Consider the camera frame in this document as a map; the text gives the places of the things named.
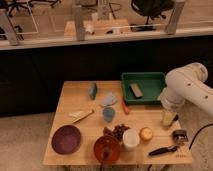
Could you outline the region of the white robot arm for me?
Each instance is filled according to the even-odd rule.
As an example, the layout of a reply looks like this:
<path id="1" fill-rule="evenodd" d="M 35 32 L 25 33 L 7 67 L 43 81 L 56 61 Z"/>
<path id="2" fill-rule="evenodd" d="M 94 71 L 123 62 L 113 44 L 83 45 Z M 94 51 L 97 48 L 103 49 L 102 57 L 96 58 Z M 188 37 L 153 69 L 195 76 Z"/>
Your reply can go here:
<path id="1" fill-rule="evenodd" d="M 163 126 L 172 125 L 186 100 L 213 116 L 213 88 L 205 84 L 207 78 L 208 71 L 201 63 L 191 63 L 166 74 L 166 87 L 158 96 L 164 107 Z"/>

